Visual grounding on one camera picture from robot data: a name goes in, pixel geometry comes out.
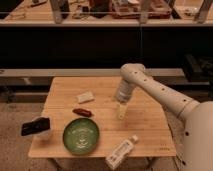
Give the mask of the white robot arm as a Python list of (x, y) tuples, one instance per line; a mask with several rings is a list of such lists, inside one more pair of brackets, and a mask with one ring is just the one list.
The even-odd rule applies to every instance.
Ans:
[(127, 63), (120, 68), (115, 98), (127, 103), (136, 87), (167, 107), (184, 123), (181, 171), (213, 171), (213, 101), (199, 102), (145, 74), (145, 66)]

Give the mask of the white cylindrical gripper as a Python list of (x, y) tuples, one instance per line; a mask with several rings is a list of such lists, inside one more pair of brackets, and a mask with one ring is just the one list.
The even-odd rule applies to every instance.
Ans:
[(133, 90), (135, 89), (135, 85), (127, 82), (126, 80), (122, 79), (118, 86), (118, 89), (115, 94), (115, 98), (118, 102), (118, 118), (123, 119), (125, 117), (127, 111), (127, 103), (131, 97)]

